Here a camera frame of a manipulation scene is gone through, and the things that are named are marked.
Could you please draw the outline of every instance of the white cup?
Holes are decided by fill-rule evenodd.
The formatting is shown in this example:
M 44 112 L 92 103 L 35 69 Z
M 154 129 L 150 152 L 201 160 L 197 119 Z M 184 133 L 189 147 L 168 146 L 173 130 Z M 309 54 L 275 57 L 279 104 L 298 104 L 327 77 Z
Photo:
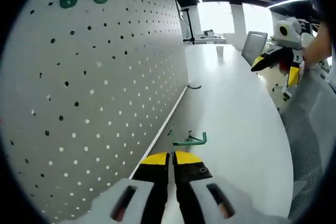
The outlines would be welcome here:
M 217 56 L 218 57 L 223 57 L 223 51 L 224 51 L 224 47 L 223 46 L 217 46 Z

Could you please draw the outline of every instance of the hole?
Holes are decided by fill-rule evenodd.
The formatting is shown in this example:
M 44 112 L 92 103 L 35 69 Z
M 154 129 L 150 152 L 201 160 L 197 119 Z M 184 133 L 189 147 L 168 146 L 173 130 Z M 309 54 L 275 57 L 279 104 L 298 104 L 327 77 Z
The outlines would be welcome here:
M 230 202 L 216 184 L 210 184 L 206 187 L 210 191 L 211 195 L 214 197 L 220 211 L 223 214 L 224 219 L 229 219 L 233 215 L 235 215 L 235 211 L 231 206 Z
M 125 191 L 123 192 L 122 196 L 119 199 L 119 203 L 115 206 L 115 208 L 112 210 L 112 213 L 110 217 L 118 222 L 122 222 L 125 210 L 127 209 L 127 206 L 131 202 L 131 199 L 133 195 L 135 194 L 136 187 L 128 186 Z

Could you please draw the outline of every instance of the white desk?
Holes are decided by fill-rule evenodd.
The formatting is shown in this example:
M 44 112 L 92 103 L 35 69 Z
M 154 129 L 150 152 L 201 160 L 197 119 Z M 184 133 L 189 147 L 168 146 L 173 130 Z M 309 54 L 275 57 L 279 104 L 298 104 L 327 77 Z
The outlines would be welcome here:
M 170 151 L 173 131 L 188 130 L 205 145 L 188 150 L 199 156 L 215 178 L 223 178 L 250 195 L 254 207 L 287 217 L 292 200 L 293 166 L 287 135 L 266 88 L 231 45 L 218 58 L 216 45 L 185 46 L 191 85 L 153 152 Z M 174 186 L 162 223 L 183 223 Z

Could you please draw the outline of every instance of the pegboard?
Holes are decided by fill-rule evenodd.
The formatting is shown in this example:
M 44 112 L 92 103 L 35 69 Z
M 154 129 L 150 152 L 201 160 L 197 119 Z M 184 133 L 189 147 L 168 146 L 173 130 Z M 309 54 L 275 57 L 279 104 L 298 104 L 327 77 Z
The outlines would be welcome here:
M 0 71 L 1 133 L 49 222 L 74 220 L 149 147 L 185 85 L 175 0 L 28 0 Z

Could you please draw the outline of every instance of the gray chair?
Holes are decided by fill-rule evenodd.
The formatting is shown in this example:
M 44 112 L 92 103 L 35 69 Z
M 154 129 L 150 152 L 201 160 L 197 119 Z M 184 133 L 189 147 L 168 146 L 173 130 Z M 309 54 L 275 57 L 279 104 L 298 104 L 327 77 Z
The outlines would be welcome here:
M 266 44 L 267 33 L 249 31 L 241 55 L 252 66 L 255 59 L 262 54 Z
M 318 68 L 307 70 L 280 112 L 293 161 L 294 189 L 289 218 L 309 202 L 329 162 L 336 133 L 336 93 Z

